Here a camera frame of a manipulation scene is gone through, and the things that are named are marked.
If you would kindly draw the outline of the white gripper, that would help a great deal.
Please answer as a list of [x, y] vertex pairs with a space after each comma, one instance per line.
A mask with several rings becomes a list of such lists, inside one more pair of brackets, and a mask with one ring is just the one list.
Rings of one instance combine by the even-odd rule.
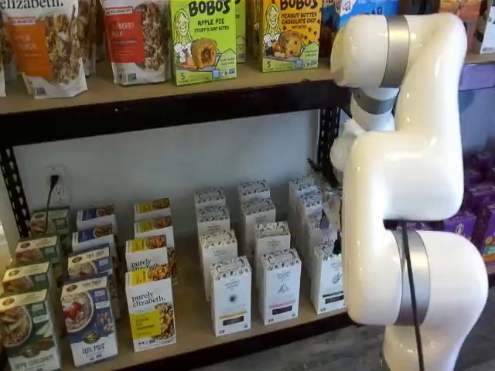
[[342, 253], [341, 209], [342, 190], [325, 183], [323, 185], [323, 229], [336, 232], [333, 245], [334, 255]]

